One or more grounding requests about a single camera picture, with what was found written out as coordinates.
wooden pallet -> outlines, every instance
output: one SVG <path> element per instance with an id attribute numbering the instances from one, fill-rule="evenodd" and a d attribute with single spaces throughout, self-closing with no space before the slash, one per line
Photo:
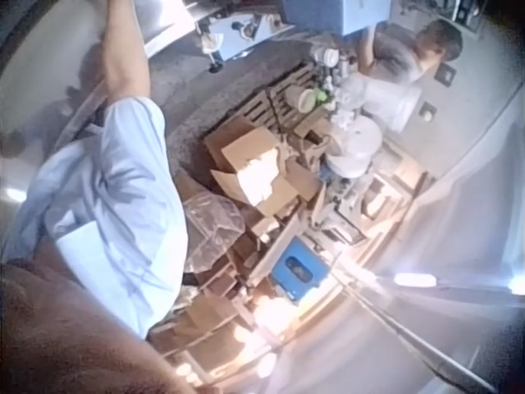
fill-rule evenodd
<path id="1" fill-rule="evenodd" d="M 234 117 L 239 116 L 245 117 L 256 126 L 264 126 L 274 133 L 279 132 L 279 125 L 265 90 L 261 90 L 242 103 L 238 108 L 228 112 L 226 118 L 221 121 L 221 124 L 225 124 Z"/>
<path id="2" fill-rule="evenodd" d="M 302 86 L 306 89 L 314 88 L 315 66 L 312 63 L 300 65 L 267 90 L 277 121 L 282 129 L 293 129 L 308 115 L 300 113 L 286 102 L 285 92 L 292 85 Z"/>

elbow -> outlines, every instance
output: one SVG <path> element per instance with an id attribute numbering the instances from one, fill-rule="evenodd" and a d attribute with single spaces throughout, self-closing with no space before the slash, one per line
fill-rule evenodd
<path id="1" fill-rule="evenodd" d="M 372 73 L 372 66 L 367 66 L 365 64 L 358 64 L 358 71 L 364 76 L 370 76 Z"/>

metal pole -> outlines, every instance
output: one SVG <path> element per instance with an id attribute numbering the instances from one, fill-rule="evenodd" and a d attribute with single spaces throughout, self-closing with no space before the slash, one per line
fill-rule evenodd
<path id="1" fill-rule="evenodd" d="M 354 288 L 345 285 L 344 283 L 341 284 L 344 286 L 348 295 L 355 298 L 365 310 L 370 312 L 372 316 L 396 334 L 396 336 L 408 347 L 409 351 L 418 357 L 418 359 L 420 359 L 438 378 L 459 390 L 472 394 L 498 392 L 495 387 L 477 376 L 471 370 L 466 369 L 460 363 L 424 341 L 421 337 L 395 320 L 386 311 L 377 308 L 373 303 L 360 295 Z M 425 350 L 431 356 L 425 355 L 422 350 Z M 449 367 L 450 371 L 454 371 L 461 376 L 463 382 L 458 382 L 458 379 L 451 377 L 451 373 L 445 371 L 445 367 Z"/>

gray t-shirt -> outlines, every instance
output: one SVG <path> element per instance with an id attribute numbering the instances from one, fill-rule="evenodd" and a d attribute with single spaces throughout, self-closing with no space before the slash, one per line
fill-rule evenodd
<path id="1" fill-rule="evenodd" d="M 410 85 L 423 75 L 418 57 L 407 42 L 387 34 L 376 33 L 375 64 L 372 78 L 400 85 Z"/>

white cloth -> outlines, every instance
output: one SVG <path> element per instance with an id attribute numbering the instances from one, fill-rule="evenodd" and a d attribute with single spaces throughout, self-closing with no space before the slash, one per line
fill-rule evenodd
<path id="1" fill-rule="evenodd" d="M 114 103 L 99 135 L 39 170 L 2 253 L 30 259 L 44 225 L 84 287 L 141 337 L 173 306 L 188 246 L 164 128 L 150 99 Z"/>

